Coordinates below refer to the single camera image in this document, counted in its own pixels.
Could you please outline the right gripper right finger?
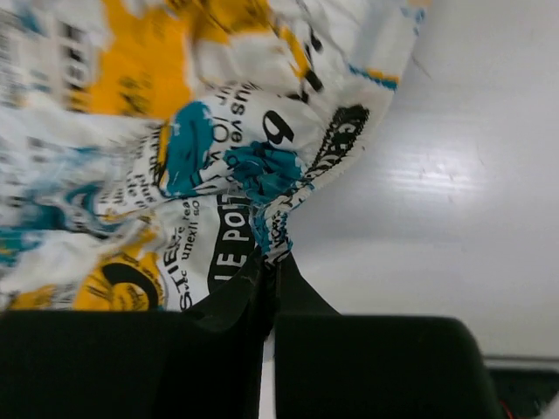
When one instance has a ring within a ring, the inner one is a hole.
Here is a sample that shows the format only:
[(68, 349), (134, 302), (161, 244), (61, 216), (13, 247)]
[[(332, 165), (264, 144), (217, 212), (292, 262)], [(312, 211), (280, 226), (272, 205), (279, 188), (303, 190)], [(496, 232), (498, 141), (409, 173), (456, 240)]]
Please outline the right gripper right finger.
[(477, 342), (457, 319), (343, 315), (300, 274), (276, 273), (279, 418), (500, 418)]

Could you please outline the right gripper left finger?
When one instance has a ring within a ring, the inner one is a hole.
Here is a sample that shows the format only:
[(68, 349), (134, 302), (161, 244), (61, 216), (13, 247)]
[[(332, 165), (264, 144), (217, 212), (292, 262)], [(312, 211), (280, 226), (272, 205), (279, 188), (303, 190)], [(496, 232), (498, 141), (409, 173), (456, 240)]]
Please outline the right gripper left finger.
[(2, 313), (2, 417), (257, 417), (276, 277), (255, 251), (182, 313)]

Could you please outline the printed white yellow teal shorts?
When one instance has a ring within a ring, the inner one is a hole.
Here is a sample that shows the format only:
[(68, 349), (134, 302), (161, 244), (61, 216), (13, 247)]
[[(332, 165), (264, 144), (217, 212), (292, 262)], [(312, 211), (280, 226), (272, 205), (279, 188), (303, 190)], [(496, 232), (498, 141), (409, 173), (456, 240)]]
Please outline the printed white yellow teal shorts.
[(1, 307), (185, 311), (363, 153), (426, 1), (4, 1)]

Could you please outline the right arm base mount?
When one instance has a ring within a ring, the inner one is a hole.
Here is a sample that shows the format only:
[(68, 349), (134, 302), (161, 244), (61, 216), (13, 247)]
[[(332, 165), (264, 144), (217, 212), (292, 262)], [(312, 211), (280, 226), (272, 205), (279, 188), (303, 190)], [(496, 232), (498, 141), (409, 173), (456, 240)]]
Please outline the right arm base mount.
[(486, 355), (505, 418), (558, 417), (558, 357)]

